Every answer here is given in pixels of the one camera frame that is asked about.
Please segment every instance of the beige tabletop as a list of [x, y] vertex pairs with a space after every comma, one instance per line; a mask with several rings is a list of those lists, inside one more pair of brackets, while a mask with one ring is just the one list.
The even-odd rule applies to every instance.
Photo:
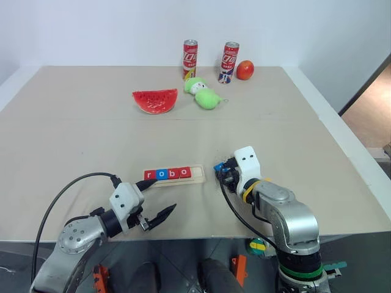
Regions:
[[[229, 210], [213, 166], [251, 145], [263, 176], [291, 189], [318, 219], [320, 233], [391, 230], [382, 207], [284, 70], [255, 69], [252, 79], [222, 85], [214, 69], [197, 74], [223, 99], [203, 110], [183, 93], [178, 67], [43, 67], [0, 112], [0, 241], [32, 241], [54, 196], [79, 175], [110, 172], [131, 183], [143, 170], [202, 164], [203, 184], [154, 188], [144, 216], [177, 203], [149, 232], [119, 239], [245, 237], [252, 233]], [[175, 107], [149, 115], [135, 90], [178, 89]], [[71, 217], [109, 207], [110, 180], [73, 186], [55, 205], [43, 240], [54, 241]], [[270, 235], [234, 196], [248, 221]]]

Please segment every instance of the red letter block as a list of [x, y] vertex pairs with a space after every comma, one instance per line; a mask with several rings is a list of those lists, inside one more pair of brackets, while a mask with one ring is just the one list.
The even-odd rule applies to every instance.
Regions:
[[156, 179], [156, 170], [144, 171], [144, 180]]
[[189, 177], [191, 177], [190, 167], [179, 168], [179, 176], [180, 176], [180, 178], [189, 178]]
[[178, 168], [169, 169], [169, 179], [179, 179], [179, 169]]

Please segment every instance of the red soda can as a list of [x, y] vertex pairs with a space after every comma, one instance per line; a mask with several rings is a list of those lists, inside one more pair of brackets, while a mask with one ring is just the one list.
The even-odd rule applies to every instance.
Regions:
[[183, 79], [196, 76], [198, 42], [186, 40], [183, 43]]
[[235, 42], [227, 42], [224, 47], [224, 54], [221, 60], [219, 82], [221, 84], [229, 84], [231, 82], [233, 69], [235, 67], [236, 58], [238, 57], [239, 44]]

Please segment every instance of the yellow ring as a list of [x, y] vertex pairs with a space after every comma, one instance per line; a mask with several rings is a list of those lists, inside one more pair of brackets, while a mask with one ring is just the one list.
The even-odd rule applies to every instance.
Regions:
[[243, 192], [242, 200], [243, 200], [244, 202], [246, 202], [246, 199], [247, 199], [248, 194], [254, 189], [254, 187], [255, 187], [259, 182], [261, 182], [261, 181], [258, 180], [258, 181], [256, 181], [256, 182], [254, 182], [253, 184], [251, 184], [251, 186], [250, 186], [249, 188], [246, 189], [245, 192]]

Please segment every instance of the orange clamp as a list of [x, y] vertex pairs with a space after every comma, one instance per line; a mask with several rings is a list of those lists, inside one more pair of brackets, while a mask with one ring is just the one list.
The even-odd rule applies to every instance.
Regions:
[[237, 257], [232, 258], [233, 274], [242, 287], [244, 285], [244, 279], [248, 277], [246, 272], [246, 263], [247, 258], [244, 255], [238, 255]]
[[93, 287], [97, 290], [97, 293], [109, 293], [108, 280], [109, 270], [107, 267], [97, 264], [92, 269], [93, 273]]

